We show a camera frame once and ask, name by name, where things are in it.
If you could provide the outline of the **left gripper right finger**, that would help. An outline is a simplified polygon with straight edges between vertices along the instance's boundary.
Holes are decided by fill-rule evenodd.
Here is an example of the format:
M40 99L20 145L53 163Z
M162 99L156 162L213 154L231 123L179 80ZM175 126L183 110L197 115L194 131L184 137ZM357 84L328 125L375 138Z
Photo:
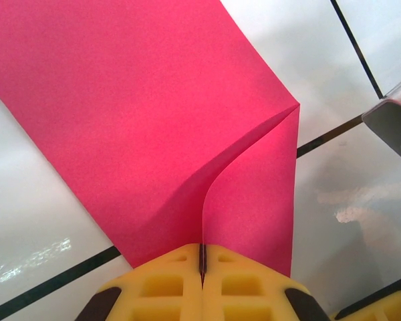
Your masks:
M202 245L203 320L327 320L307 288L218 245Z

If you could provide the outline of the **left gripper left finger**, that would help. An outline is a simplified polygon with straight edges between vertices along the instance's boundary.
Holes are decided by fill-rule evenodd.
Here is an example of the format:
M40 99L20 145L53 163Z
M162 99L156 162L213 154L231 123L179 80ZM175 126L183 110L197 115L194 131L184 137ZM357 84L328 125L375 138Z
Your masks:
M201 320L203 245L161 255L103 286L76 320Z

